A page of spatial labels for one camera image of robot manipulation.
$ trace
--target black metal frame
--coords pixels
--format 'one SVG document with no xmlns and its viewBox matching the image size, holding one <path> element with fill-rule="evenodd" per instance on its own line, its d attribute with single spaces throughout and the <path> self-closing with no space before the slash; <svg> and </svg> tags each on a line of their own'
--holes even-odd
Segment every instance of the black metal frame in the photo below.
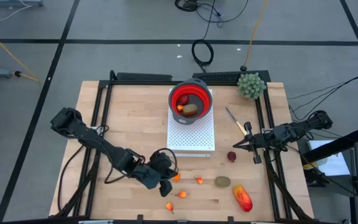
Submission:
<svg viewBox="0 0 358 224">
<path fill-rule="evenodd" d="M 269 72 L 266 70 L 262 70 L 262 71 L 248 71 L 248 72 L 224 72 L 224 73 L 214 73 L 214 75 L 240 75 L 240 74 L 246 74 L 246 73 L 255 73 L 255 72 L 259 72 L 260 73 L 260 77 L 263 81 L 265 82 L 270 82 L 270 75 Z M 203 73 L 196 73 L 193 75 L 193 77 L 198 77 L 200 75 L 204 75 Z M 207 85 L 227 85 L 227 86 L 237 86 L 237 81 L 238 78 L 235 79 L 235 81 L 206 81 Z M 110 98 L 111 98 L 111 91 L 112 91 L 112 86 L 113 85 L 176 85 L 178 83 L 180 83 L 181 81 L 135 81 L 135 80 L 131 80 L 131 81 L 126 81 L 126 80 L 117 80 L 114 72 L 111 71 L 110 73 L 110 80 L 100 80 L 99 81 L 99 86 L 98 86 L 98 92 L 96 94 L 96 100 L 95 100 L 95 108 L 93 111 L 93 117 L 92 117 L 92 122 L 91 125 L 95 126 L 96 122 L 97 122 L 97 117 L 98 117 L 98 112 L 99 112 L 99 107 L 100 107 L 100 102 L 101 102 L 101 96 L 102 96 L 102 92 L 104 90 L 104 88 L 107 86 L 107 95 L 106 95 L 106 100 L 105 100 L 105 104 L 104 104 L 104 109 L 103 109 L 103 117 L 102 117 L 102 121 L 101 124 L 104 125 L 106 124 L 106 118 L 108 115 L 108 108 L 109 108 L 109 104 L 110 104 Z M 269 98 L 269 92 L 268 89 L 266 89 L 264 91 L 264 100 L 265 100 L 265 107 L 266 107 L 266 111 L 267 111 L 267 117 L 268 117 L 268 123 L 269 123 L 269 127 L 273 128 L 274 127 L 274 119 L 273 119 L 273 113 L 272 113 L 272 107 L 270 105 L 270 98 Z M 256 108 L 257 108 L 257 114 L 258 114 L 258 120 L 259 120 L 259 126 L 260 126 L 260 131 L 262 132 L 262 128 L 265 128 L 264 125 L 264 117 L 263 117 L 263 113 L 262 113 L 262 106 L 260 103 L 260 99 L 257 99 L 255 101 L 256 104 Z M 91 155 L 91 149 L 86 149 L 86 153 L 84 156 L 84 163 L 83 163 L 83 167 L 81 170 L 81 179 L 80 182 L 83 180 L 83 178 L 86 175 L 86 172 L 88 170 L 88 166 L 89 166 L 89 159 L 90 159 L 90 155 Z M 278 172 L 278 177 L 281 180 L 281 183 L 285 186 L 285 177 L 284 177 L 284 171 L 283 171 L 283 166 L 282 166 L 282 161 L 281 161 L 281 157 L 280 154 L 275 152 L 275 157 L 277 157 L 276 163 L 277 163 L 277 172 Z M 94 158 L 94 162 L 99 162 L 99 158 L 100 158 L 100 154 L 96 154 L 95 158 Z M 269 153 L 265 153 L 265 159 L 267 161 L 270 161 L 270 154 Z M 276 190 L 275 190 L 275 184 L 273 182 L 273 180 L 268 176 L 268 182 L 269 182 L 269 189 L 270 189 L 270 194 L 271 194 L 271 200 L 272 200 L 272 209 L 273 209 L 273 215 L 274 215 L 274 219 L 275 221 L 277 220 L 288 220 L 290 221 L 292 219 L 292 214 L 291 214 L 291 209 L 290 206 L 288 204 L 288 202 L 283 198 L 283 204 L 284 204 L 284 209 L 285 209 L 285 216 L 286 219 L 280 219 L 280 211 L 278 209 L 278 202 L 277 202 L 277 194 L 276 194 Z M 85 216 L 90 217 L 91 216 L 91 209 L 92 209 L 92 203 L 93 203 L 93 196 L 94 196 L 94 191 L 95 191 L 95 181 L 92 181 L 90 188 L 89 188 L 89 194 L 88 194 L 88 198 L 87 198 L 87 203 L 86 203 L 86 211 L 85 211 Z M 75 209 L 74 209 L 74 213 L 73 215 L 78 215 L 78 212 L 80 210 L 80 204 L 81 204 L 81 200 L 79 200 L 79 202 L 76 204 Z M 142 218 L 143 216 L 140 215 L 138 217 L 138 220 L 132 220 L 133 222 L 135 221 L 139 221 L 139 218 Z M 233 223 L 240 223 L 240 222 L 234 222 L 233 217 L 228 217 L 228 222 L 230 223 L 230 221 L 233 221 Z M 114 220 L 115 223 L 128 223 L 131 222 L 131 220 Z M 192 223 L 227 223 L 227 222 L 192 222 Z"/>
</svg>

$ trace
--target yellow cable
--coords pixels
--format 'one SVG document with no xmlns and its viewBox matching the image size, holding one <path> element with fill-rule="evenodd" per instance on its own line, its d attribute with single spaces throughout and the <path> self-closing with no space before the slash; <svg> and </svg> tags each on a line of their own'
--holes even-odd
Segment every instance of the yellow cable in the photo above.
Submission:
<svg viewBox="0 0 358 224">
<path fill-rule="evenodd" d="M 37 81 L 39 82 L 38 76 L 35 75 L 34 72 L 32 72 L 31 69 L 27 68 L 27 66 L 25 66 L 19 59 L 17 59 L 17 58 L 15 57 L 15 55 L 13 55 L 13 54 L 8 50 L 8 48 L 5 47 L 4 44 L 2 44 L 2 43 L 0 42 L 0 46 L 1 46 L 17 63 L 19 63 L 20 65 L 22 65 L 22 67 L 23 67 L 24 69 L 26 69 L 32 76 L 37 77 Z"/>
<path fill-rule="evenodd" d="M 246 57 L 246 61 L 244 62 L 244 66 L 247 65 L 247 62 L 248 62 L 248 57 L 251 55 L 251 45 L 252 45 L 252 41 L 254 40 L 254 35 L 256 33 L 256 30 L 258 29 L 258 26 L 260 24 L 260 21 L 262 20 L 262 16 L 264 15 L 264 12 L 265 12 L 265 9 L 266 9 L 266 5 L 267 5 L 267 2 L 269 0 L 265 0 L 264 2 L 264 6 L 259 14 L 259 18 L 258 18 L 258 21 L 256 22 L 256 25 L 254 27 L 254 30 L 252 31 L 252 35 L 251 35 L 251 39 L 249 41 L 249 46 L 248 46 L 248 51 L 247 51 L 247 57 Z"/>
<path fill-rule="evenodd" d="M 20 73 L 19 75 L 20 75 L 20 76 L 23 76 L 23 77 L 26 77 L 26 78 L 29 78 L 29 79 L 31 79 L 31 80 L 34 80 L 34 81 L 36 81 L 36 82 L 40 82 L 40 80 L 38 80 L 37 78 L 31 77 L 31 76 L 29 76 L 29 75 L 24 75 L 23 73 Z"/>
</svg>

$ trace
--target concrete floor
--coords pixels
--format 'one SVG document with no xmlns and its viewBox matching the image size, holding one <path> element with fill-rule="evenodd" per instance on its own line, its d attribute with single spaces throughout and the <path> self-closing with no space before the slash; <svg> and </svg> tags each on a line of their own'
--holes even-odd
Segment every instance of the concrete floor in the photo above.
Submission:
<svg viewBox="0 0 358 224">
<path fill-rule="evenodd" d="M 358 0 L 346 2 L 358 26 Z M 43 82 L 74 0 L 44 3 L 43 8 L 27 9 L 0 24 L 0 39 L 56 40 L 54 44 L 6 44 Z M 223 19 L 229 19 L 244 4 L 217 0 L 216 8 Z M 263 1 L 249 0 L 238 19 L 222 28 L 211 24 L 207 39 L 249 40 L 262 5 Z M 0 19 L 13 10 L 0 7 Z M 173 0 L 81 0 L 68 39 L 193 40 L 204 35 L 206 26 L 196 13 L 179 11 Z M 255 39 L 322 41 L 322 46 L 267 43 L 252 47 L 249 69 L 269 70 L 273 82 L 284 82 L 288 97 L 358 75 L 357 44 L 323 43 L 357 41 L 339 0 L 270 1 Z M 213 47 L 215 58 L 206 67 L 208 72 L 238 70 L 248 48 L 236 44 Z M 200 59 L 208 58 L 205 48 L 198 47 L 197 51 Z M 2 48 L 0 68 L 23 71 Z M 65 44 L 4 221 L 48 215 L 66 144 L 66 139 L 50 130 L 50 120 L 62 107 L 75 106 L 82 81 L 106 79 L 110 69 L 172 74 L 174 80 L 186 80 L 201 72 L 191 56 L 190 44 Z M 0 79 L 0 202 L 41 89 L 42 85 L 24 78 Z M 293 100 L 290 104 L 298 106 L 305 101 Z M 358 129 L 358 110 L 354 108 L 358 108 L 358 82 L 344 86 L 318 107 L 329 113 L 334 121 L 331 131 L 337 134 Z M 307 106 L 297 113 L 310 109 Z M 321 189 L 310 189 L 310 195 L 316 218 L 326 222 L 350 218 L 347 197 Z"/>
</svg>

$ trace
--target white pegboard box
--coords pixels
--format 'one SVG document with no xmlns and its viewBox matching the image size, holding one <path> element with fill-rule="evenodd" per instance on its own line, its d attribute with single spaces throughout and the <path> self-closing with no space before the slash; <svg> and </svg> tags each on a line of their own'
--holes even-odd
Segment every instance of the white pegboard box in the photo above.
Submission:
<svg viewBox="0 0 358 224">
<path fill-rule="evenodd" d="M 215 151 L 213 106 L 207 115 L 189 125 L 176 122 L 168 107 L 167 148 L 178 157 L 210 157 Z"/>
</svg>

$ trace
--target wooden tabletop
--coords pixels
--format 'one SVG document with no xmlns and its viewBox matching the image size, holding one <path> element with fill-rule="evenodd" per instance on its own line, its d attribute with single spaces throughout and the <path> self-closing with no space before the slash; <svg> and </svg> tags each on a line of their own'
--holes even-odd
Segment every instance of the wooden tabletop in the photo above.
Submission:
<svg viewBox="0 0 358 224">
<path fill-rule="evenodd" d="M 93 113 L 98 82 L 83 82 L 78 97 L 77 110 L 83 121 L 89 125 Z M 144 155 L 150 155 L 167 145 L 168 94 L 173 86 L 116 85 L 112 88 L 107 125 L 110 130 L 104 138 L 115 146 L 130 148 Z M 209 86 L 213 90 L 213 110 L 215 129 L 215 148 L 211 158 L 178 158 L 181 181 L 172 181 L 173 190 L 166 197 L 161 197 L 158 188 L 147 190 L 135 179 L 122 179 L 113 184 L 103 181 L 110 170 L 107 157 L 102 155 L 99 165 L 98 181 L 93 199 L 91 218 L 134 220 L 143 214 L 145 220 L 204 220 L 225 221 L 233 216 L 235 221 L 274 221 L 272 203 L 264 162 L 254 164 L 251 152 L 233 149 L 232 145 L 243 136 L 224 110 L 227 106 L 240 123 L 250 121 L 253 133 L 259 133 L 259 122 L 255 101 L 241 98 L 235 86 Z M 291 122 L 288 103 L 282 83 L 268 83 L 270 103 L 276 125 Z M 98 120 L 101 120 L 104 96 Z M 264 120 L 267 124 L 265 103 Z M 71 155 L 80 147 L 76 140 L 68 140 L 62 167 Z M 230 163 L 226 154 L 234 151 L 237 160 Z M 62 205 L 72 196 L 78 186 L 85 150 L 72 160 L 65 172 L 62 187 Z M 308 189 L 300 161 L 295 151 L 281 153 L 287 188 L 299 206 L 313 217 Z M 219 189 L 214 185 L 217 176 L 226 176 L 232 180 L 231 186 Z M 115 170 L 111 179 L 119 176 Z M 204 178 L 204 184 L 198 185 L 194 177 Z M 242 184 L 248 191 L 254 207 L 244 212 L 236 202 L 232 187 Z M 187 198 L 175 196 L 179 191 L 188 192 Z M 280 216 L 283 212 L 282 197 L 276 188 Z M 83 195 L 80 214 L 84 214 L 88 193 Z M 175 214 L 165 208 L 171 202 Z M 50 214 L 56 214 L 57 188 L 53 198 Z"/>
</svg>

